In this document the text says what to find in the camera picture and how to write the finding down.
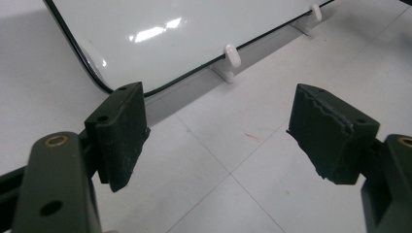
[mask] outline screw hole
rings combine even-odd
[[[40,215],[41,216],[51,216],[54,215],[56,212],[58,212],[61,207],[63,206],[63,203],[61,201],[52,201],[42,207],[40,210]]]
[[[57,135],[57,136],[48,138],[45,141],[45,145],[48,148],[58,147],[58,146],[61,146],[61,145],[65,144],[68,139],[69,138],[65,135]]]
[[[357,119],[357,123],[366,123],[366,120],[359,118]]]
[[[106,120],[108,120],[109,118],[107,117],[107,116],[100,116],[97,120],[98,121],[106,121]]]
[[[412,138],[399,138],[399,141],[405,146],[412,148]]]

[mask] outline white mounting bracket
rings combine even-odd
[[[224,54],[226,58],[213,64],[211,69],[227,83],[233,83],[233,70],[241,64],[240,55],[234,45],[225,46]]]
[[[314,4],[310,7],[310,9],[312,10],[312,15],[300,18],[292,24],[292,26],[304,33],[306,36],[313,35],[313,28],[310,27],[309,24],[322,21],[322,12],[319,5]]]

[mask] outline white surface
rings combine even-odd
[[[225,82],[233,83],[235,68],[240,67],[242,61],[238,50],[234,45],[227,45],[224,47],[225,58],[219,62],[215,62],[211,69],[218,74]]]
[[[44,135],[79,133],[106,97],[42,2],[2,4],[0,174],[24,165]],[[315,38],[300,36],[234,84],[202,70],[148,100],[153,134],[131,183],[116,194],[95,183],[104,230],[365,232],[361,180],[323,181],[286,124],[296,84],[308,83],[380,121],[379,139],[412,135],[412,9],[396,0],[331,6]]]
[[[321,22],[323,18],[322,11],[318,5],[312,5],[311,10],[313,13],[312,15],[308,17],[302,17],[292,23],[292,25],[296,29],[307,36],[314,36],[312,31],[313,27],[310,24]]]
[[[53,0],[108,87],[161,87],[326,0]]]

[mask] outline white tile floor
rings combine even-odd
[[[153,131],[130,184],[113,194],[95,179],[104,230],[365,232],[363,179],[355,186],[322,180],[285,131],[295,86],[307,83],[381,122],[381,140],[412,135],[412,8],[337,0],[328,11],[335,13],[316,37],[298,37],[233,84],[203,70],[148,99]],[[2,169],[25,157],[10,159]]]

